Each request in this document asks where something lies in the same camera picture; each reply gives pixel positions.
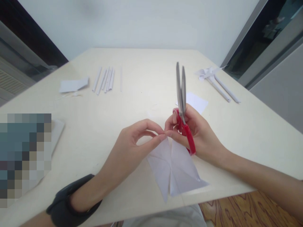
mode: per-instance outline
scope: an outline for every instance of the paper sheet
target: paper sheet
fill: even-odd
[[[208,105],[208,101],[200,98],[199,96],[196,96],[191,92],[186,93],[186,103],[188,103],[195,110],[197,110],[199,114],[201,114]]]
[[[71,92],[77,91],[80,88],[88,85],[88,77],[81,79],[81,80],[63,80],[61,81],[59,92]]]
[[[98,84],[98,80],[99,80],[101,71],[102,71],[102,67],[100,67],[100,69],[99,69],[99,71],[98,71],[98,74],[97,74],[97,76],[96,76],[95,83],[94,83],[94,86],[93,86],[93,88],[92,88],[92,91],[93,91],[93,92],[95,92],[95,90],[96,90],[96,87],[97,87],[97,84]]]
[[[171,149],[168,139],[162,141],[148,155],[147,160],[165,202],[169,188],[170,195],[177,196],[209,185],[200,179],[187,149],[175,141],[172,141]]]

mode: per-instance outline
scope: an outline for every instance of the pixelated area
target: pixelated area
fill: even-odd
[[[50,170],[51,114],[7,114],[7,123],[0,123],[0,208],[12,205]]]

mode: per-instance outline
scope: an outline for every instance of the black wristband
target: black wristband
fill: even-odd
[[[69,196],[78,190],[82,185],[91,180],[94,175],[89,174],[60,190],[53,203],[46,209],[46,213],[57,227],[75,227],[85,222],[99,207],[102,200],[95,204],[90,210],[79,213],[73,209],[70,204]]]

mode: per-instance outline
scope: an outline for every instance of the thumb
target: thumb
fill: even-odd
[[[183,145],[184,147],[189,148],[189,143],[186,136],[181,135],[177,131],[168,130],[165,132],[165,135],[175,140],[177,143]]]
[[[157,135],[156,137],[152,138],[150,141],[139,146],[139,148],[142,153],[144,153],[145,155],[148,155],[153,149],[155,149],[166,138],[167,137],[164,134]]]

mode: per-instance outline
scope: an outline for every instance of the glass door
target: glass door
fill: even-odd
[[[303,0],[268,0],[225,72],[248,86],[289,45],[302,36]]]

